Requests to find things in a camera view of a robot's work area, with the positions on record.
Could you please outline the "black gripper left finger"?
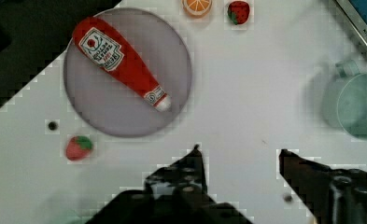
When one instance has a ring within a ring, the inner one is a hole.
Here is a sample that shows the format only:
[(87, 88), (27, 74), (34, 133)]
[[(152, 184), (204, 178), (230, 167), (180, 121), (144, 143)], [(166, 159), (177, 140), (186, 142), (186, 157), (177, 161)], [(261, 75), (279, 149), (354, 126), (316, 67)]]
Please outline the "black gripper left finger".
[(253, 224), (229, 203), (207, 193), (198, 146), (148, 175), (141, 190), (118, 194), (85, 224)]

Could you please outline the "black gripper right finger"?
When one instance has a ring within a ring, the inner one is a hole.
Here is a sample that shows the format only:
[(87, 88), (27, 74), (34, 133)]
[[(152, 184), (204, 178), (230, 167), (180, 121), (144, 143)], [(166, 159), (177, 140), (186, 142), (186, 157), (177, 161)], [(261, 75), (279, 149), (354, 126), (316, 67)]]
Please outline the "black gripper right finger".
[(279, 173), (317, 224), (367, 224), (367, 172), (332, 169), (283, 149)]

